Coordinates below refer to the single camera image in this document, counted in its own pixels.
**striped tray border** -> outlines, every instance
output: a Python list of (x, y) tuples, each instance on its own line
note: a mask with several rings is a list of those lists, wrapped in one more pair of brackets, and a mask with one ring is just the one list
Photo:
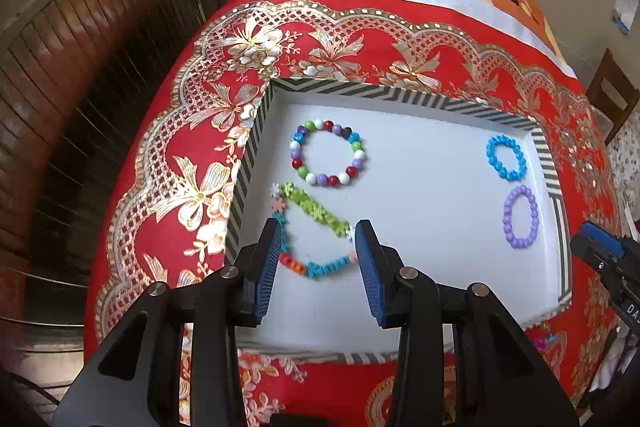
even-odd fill
[[(231, 203), (230, 216), (227, 224), (225, 262), (233, 263), (239, 251), (240, 230), (242, 224), (242, 214), (246, 195), (249, 190), (251, 174), (254, 169), (258, 154), (258, 145), (264, 124), (267, 120), (269, 108), (274, 94), (278, 90), (289, 92), (314, 92), (318, 94), (339, 94), (344, 96), (358, 96), (361, 98), (375, 98), (388, 100), (389, 102), (407, 103), (422, 107), (429, 107), (449, 112), (455, 112), (481, 118), (495, 123), (512, 127), (518, 130), (530, 131), (540, 165), (545, 177), (546, 190), (552, 200), (556, 217), (556, 227), (558, 230), (558, 307), (546, 314), (535, 317), (523, 328), (529, 328), (540, 324), (543, 320), (551, 318), (566, 309), (571, 301), (571, 254), (569, 252), (568, 225), (566, 220), (566, 210), (562, 200), (562, 190), (558, 181), (558, 173), (553, 162), (549, 147), (546, 143), (545, 134), (532, 117), (526, 118), (519, 114), (512, 114), (505, 111), (488, 107), (487, 103), (480, 98), (475, 101), (449, 98), (441, 94), (430, 92), (420, 92), (401, 87), (378, 86), (375, 84), (361, 84), (357, 82), (340, 80), (317, 80), (314, 78), (274, 78), (268, 85), (262, 102), (258, 107), (249, 139), (244, 147), (241, 159), (238, 179), (234, 186), (234, 197)], [(395, 353), (317, 353), (308, 351), (290, 351), (283, 349), (269, 349), (254, 343), (238, 342), (239, 347), (245, 349), (256, 349), (262, 353), (272, 355), (286, 355), (300, 361), (306, 362), (344, 362), (344, 363), (380, 363), (393, 360)]]

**white flower print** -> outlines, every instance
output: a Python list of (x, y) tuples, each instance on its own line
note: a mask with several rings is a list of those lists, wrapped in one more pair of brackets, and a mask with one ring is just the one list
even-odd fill
[(228, 86), (211, 84), (211, 87), (216, 91), (215, 107), (209, 107), (187, 118), (189, 129), (193, 129), (197, 124), (212, 116), (211, 125), (219, 131), (227, 132), (236, 121), (236, 113), (241, 112), (242, 106), (255, 97), (260, 90), (258, 86), (245, 84), (238, 90), (234, 99), (230, 100)]
[(178, 221), (187, 230), (193, 232), (202, 222), (204, 204), (209, 203), (210, 195), (220, 190), (226, 183), (231, 169), (218, 162), (212, 163), (209, 165), (200, 187), (198, 187), (196, 182), (198, 166), (191, 163), (191, 160), (186, 157), (174, 156), (174, 159), (182, 171), (182, 176), (178, 176), (178, 190), (175, 194), (154, 204), (152, 211), (156, 213), (156, 223), (159, 223), (164, 216), (180, 206)]
[(389, 67), (389, 69), (395, 74), (403, 77), (401, 81), (404, 81), (407, 84), (419, 83), (428, 89), (440, 89), (439, 80), (423, 74), (427, 71), (433, 71), (438, 67), (438, 64), (440, 63), (439, 53), (431, 60), (420, 62), (419, 60), (414, 59), (409, 46), (405, 42), (398, 40), (395, 44), (392, 44), (392, 46), (398, 50), (402, 55), (402, 58), (404, 58), (404, 62), (396, 60)]

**beaded bracelet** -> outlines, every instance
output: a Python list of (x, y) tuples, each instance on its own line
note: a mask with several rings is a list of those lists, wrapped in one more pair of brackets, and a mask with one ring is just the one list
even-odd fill
[[(342, 136), (351, 144), (353, 150), (353, 162), (349, 165), (344, 172), (341, 172), (337, 176), (327, 176), (326, 174), (313, 174), (309, 172), (309, 169), (302, 163), (302, 142), (304, 141), (308, 133), (312, 133), (315, 130), (329, 131), (337, 136)], [(338, 183), (340, 185), (348, 185), (351, 178), (358, 174), (358, 171), (362, 169), (364, 159), (366, 155), (362, 150), (362, 142), (360, 141), (360, 135), (351, 131), (351, 127), (342, 127), (338, 124), (334, 124), (331, 120), (307, 120), (304, 125), (298, 126), (298, 129), (293, 135), (293, 140), (289, 143), (289, 149), (291, 151), (291, 166), (296, 170), (298, 176), (305, 180), (309, 185), (321, 185), (325, 187), (327, 185), (335, 187)]]
[[(531, 210), (531, 229), (529, 230), (529, 237), (520, 239), (513, 234), (513, 227), (511, 226), (511, 210), (513, 203), (520, 196), (524, 196), (529, 200), (529, 208)], [(532, 194), (531, 189), (524, 185), (515, 187), (507, 196), (504, 202), (504, 213), (502, 215), (502, 223), (504, 225), (504, 238), (510, 243), (511, 248), (527, 248), (533, 245), (538, 235), (538, 203), (536, 197)]]
[(299, 275), (309, 277), (309, 279), (316, 279), (329, 275), (351, 263), (357, 263), (358, 258), (354, 251), (326, 264), (312, 262), (304, 264), (292, 259), (289, 255), (289, 238), (285, 228), (286, 223), (288, 223), (285, 215), (287, 201), (293, 201), (297, 204), (316, 223), (327, 225), (337, 237), (353, 237), (353, 227), (349, 224), (349, 221), (340, 221), (321, 204), (311, 199), (304, 190), (296, 188), (293, 183), (271, 185), (271, 198), (271, 217), (277, 219), (282, 225), (282, 252), (278, 256), (281, 264)]
[[(513, 153), (516, 155), (518, 160), (518, 171), (508, 171), (502, 165), (502, 162), (500, 162), (495, 155), (496, 145), (505, 145), (513, 150)], [(520, 146), (516, 143), (516, 140), (513, 138), (507, 138), (504, 134), (494, 136), (489, 139), (489, 142), (486, 144), (486, 156), (489, 158), (489, 165), (494, 167), (500, 178), (506, 179), (510, 182), (518, 181), (523, 179), (527, 173), (527, 161), (524, 159), (524, 154), (522, 153)]]

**wooden louvered door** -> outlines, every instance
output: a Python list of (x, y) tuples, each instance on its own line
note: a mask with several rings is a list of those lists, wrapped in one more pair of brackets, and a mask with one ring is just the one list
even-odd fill
[(0, 295), (3, 338), (68, 346), (56, 328), (82, 324), (104, 209), (134, 134), (223, 2), (1, 0), (0, 287), (15, 291)]

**red tablecloth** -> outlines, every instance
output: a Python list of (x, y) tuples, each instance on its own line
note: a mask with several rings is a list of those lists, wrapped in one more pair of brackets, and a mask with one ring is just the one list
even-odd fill
[[(434, 0), (233, 0), (215, 13), (158, 90), (113, 192), (86, 311), (86, 355), (151, 281), (193, 283), (222, 265), (239, 159), (276, 76), (478, 97), (532, 116), (558, 170), (570, 233), (585, 219), (620, 233), (608, 160), (580, 84), (516, 19), (489, 4), (487, 18), (477, 3), (455, 1), (456, 9)], [(572, 267), (570, 308), (529, 335), (575, 401), (614, 316), (596, 274), (579, 261)], [(190, 362), (187, 334), (184, 422)], [(250, 425), (279, 410), (345, 427), (382, 425), (395, 371), (394, 363), (301, 364), (251, 353), (240, 365)], [(446, 386), (447, 417), (450, 359)]]

